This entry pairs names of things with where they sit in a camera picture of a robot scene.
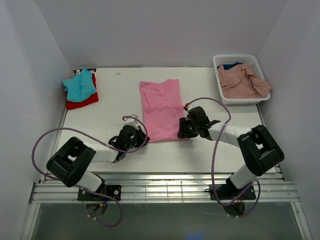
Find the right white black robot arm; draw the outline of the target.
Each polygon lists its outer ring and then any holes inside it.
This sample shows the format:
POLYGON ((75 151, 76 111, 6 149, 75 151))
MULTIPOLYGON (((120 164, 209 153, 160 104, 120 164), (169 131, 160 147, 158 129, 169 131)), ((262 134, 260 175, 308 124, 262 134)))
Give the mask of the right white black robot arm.
POLYGON ((210 121, 200 106, 185 106, 187 116, 179 119, 179 139, 201 137, 209 141, 227 143, 238 147, 244 165, 216 189, 221 200, 237 199, 257 177, 285 159, 284 152, 264 125, 244 128, 210 121))

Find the pink t shirt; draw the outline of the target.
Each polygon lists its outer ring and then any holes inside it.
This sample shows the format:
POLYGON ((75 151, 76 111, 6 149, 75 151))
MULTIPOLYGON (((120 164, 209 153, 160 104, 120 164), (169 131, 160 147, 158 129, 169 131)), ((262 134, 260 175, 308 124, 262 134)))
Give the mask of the pink t shirt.
POLYGON ((177 141, 184 109, 178 79, 139 84, 143 122, 150 143, 177 141))

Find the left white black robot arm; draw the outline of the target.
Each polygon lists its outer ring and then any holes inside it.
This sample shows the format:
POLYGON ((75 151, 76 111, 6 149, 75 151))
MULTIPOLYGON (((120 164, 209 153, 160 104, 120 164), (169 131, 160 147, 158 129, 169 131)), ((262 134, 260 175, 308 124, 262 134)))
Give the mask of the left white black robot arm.
POLYGON ((95 199, 106 195, 105 181, 88 170, 91 163, 117 163, 127 152, 145 146, 150 138, 140 126, 125 124, 108 146, 87 143, 71 137, 47 162, 46 169, 68 188, 85 188, 95 199))

